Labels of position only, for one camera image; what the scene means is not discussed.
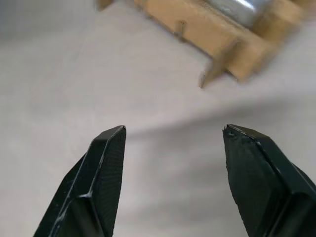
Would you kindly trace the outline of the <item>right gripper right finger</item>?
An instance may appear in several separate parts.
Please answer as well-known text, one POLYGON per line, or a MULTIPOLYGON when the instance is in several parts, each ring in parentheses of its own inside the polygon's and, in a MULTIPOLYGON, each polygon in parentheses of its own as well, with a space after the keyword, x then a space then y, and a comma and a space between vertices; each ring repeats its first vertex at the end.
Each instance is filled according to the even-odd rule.
POLYGON ((228 182, 250 237, 313 237, 316 186, 267 135, 223 130, 228 182))

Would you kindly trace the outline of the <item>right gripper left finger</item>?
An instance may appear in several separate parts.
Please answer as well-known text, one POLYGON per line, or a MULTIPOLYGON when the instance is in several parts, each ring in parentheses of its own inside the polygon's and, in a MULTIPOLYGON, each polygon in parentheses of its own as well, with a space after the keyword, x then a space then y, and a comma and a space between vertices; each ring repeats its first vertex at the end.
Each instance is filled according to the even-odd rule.
POLYGON ((103 131, 60 183, 36 237, 111 237, 122 185, 125 126, 103 131))

